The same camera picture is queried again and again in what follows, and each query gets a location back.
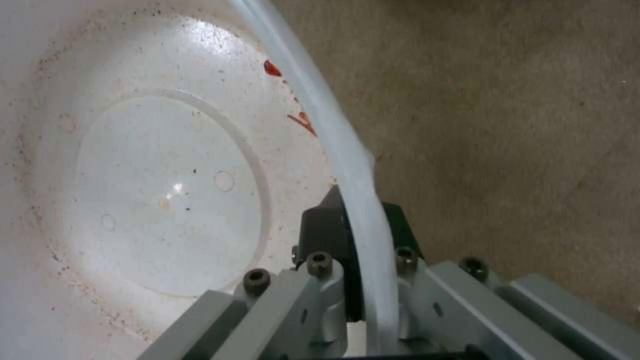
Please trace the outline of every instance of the white bowl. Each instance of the white bowl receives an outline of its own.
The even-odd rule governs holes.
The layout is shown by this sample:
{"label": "white bowl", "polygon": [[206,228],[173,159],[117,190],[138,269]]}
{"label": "white bowl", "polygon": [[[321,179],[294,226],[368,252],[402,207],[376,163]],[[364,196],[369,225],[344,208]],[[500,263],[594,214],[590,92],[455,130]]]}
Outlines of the white bowl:
{"label": "white bowl", "polygon": [[132,358],[334,182],[222,1],[0,3],[0,357]]}

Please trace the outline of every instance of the gray metal block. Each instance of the gray metal block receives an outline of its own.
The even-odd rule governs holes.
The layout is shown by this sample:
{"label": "gray metal block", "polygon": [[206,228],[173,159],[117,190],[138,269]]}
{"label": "gray metal block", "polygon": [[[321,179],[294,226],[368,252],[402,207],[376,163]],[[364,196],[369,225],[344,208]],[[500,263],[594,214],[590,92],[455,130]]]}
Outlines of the gray metal block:
{"label": "gray metal block", "polygon": [[544,277],[532,274],[498,294],[585,359],[640,359],[640,335]]}
{"label": "gray metal block", "polygon": [[246,314],[233,296],[207,291],[139,360],[209,359]]}
{"label": "gray metal block", "polygon": [[420,335],[450,351],[471,344],[492,359],[579,359],[454,263],[420,261],[410,283],[401,296]]}

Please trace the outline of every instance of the small circular mark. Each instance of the small circular mark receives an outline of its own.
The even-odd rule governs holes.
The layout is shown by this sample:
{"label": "small circular mark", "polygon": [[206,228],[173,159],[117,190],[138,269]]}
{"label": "small circular mark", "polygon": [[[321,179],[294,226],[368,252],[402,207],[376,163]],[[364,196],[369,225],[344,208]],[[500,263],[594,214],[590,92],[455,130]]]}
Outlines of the small circular mark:
{"label": "small circular mark", "polygon": [[108,231],[114,231],[116,229],[116,219],[109,214],[104,214],[100,222],[102,222],[102,226]]}
{"label": "small circular mark", "polygon": [[437,302],[433,303],[433,311],[436,312],[439,318],[444,317],[444,311],[442,311],[442,306],[440,306],[440,304],[438,304]]}
{"label": "small circular mark", "polygon": [[216,174],[215,182],[221,192],[230,192],[236,185],[234,178],[226,171],[219,171]]}

